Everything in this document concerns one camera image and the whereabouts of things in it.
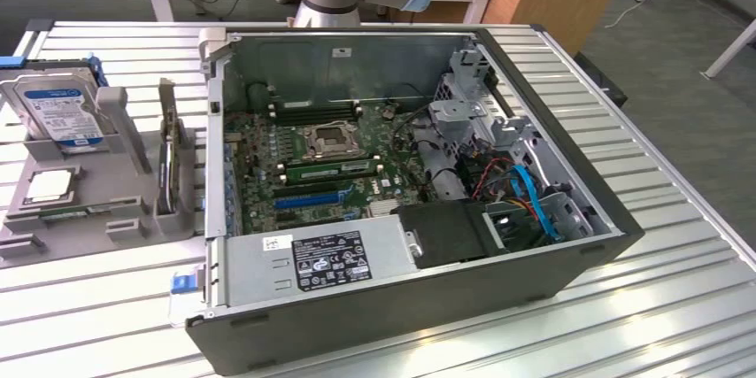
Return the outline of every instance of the floor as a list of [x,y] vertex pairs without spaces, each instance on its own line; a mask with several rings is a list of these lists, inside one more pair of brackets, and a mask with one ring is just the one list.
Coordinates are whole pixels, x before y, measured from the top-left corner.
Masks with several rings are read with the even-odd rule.
[[[699,73],[748,23],[709,0],[647,0],[604,28],[635,4],[611,1],[584,54],[625,91],[627,115],[756,247],[756,50],[747,49],[715,81]],[[188,0],[172,5],[176,20],[208,19]],[[233,0],[207,8],[224,16]],[[273,0],[243,0],[227,20],[283,20],[295,10]],[[148,0],[0,0],[0,11],[0,54],[13,52],[32,18],[153,20]],[[360,14],[379,18],[369,9]]]

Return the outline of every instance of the warning label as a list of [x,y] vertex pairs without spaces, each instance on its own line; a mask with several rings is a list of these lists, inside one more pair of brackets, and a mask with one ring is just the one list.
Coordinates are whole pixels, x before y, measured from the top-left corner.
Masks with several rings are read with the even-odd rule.
[[29,90],[24,96],[32,106],[29,111],[52,140],[69,146],[91,145],[103,140],[95,117],[84,111],[80,90]]
[[292,241],[296,285],[303,291],[372,279],[357,231]]

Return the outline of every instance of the slotted metal tabletop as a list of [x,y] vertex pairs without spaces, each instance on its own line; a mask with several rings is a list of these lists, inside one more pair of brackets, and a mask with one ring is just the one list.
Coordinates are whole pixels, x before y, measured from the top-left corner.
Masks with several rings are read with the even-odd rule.
[[[160,124],[157,80],[172,79],[184,123],[200,132],[204,163],[197,34],[207,25],[57,22],[48,32],[28,32],[19,51],[28,47],[31,58],[47,59],[93,52],[109,84],[128,88],[129,114],[143,131]],[[552,299],[245,376],[756,376],[752,250],[548,34],[528,26],[485,27],[647,235]],[[515,99],[507,100],[517,111]],[[21,173],[24,135],[5,105],[0,209]],[[200,235],[201,186],[196,191]],[[203,255],[197,236],[0,270],[0,376],[213,376],[184,330],[168,321],[171,274]]]

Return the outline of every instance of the motherboard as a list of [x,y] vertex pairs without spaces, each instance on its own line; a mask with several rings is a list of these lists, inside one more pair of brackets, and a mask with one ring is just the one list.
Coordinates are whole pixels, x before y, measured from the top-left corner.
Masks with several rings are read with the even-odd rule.
[[435,198],[421,141],[395,131],[412,112],[393,103],[301,110],[225,114],[235,234],[377,217]]

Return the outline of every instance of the circuit board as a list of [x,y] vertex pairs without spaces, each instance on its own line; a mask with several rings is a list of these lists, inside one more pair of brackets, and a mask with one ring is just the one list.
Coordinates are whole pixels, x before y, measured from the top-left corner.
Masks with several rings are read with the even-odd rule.
[[[356,121],[305,126],[276,124],[263,114],[227,114],[224,140],[245,234],[371,217],[377,201],[404,205],[435,198],[432,189],[417,185],[424,166],[407,129],[391,145],[409,112],[388,120],[384,111],[384,104],[363,105]],[[324,187],[328,194],[313,195]]]

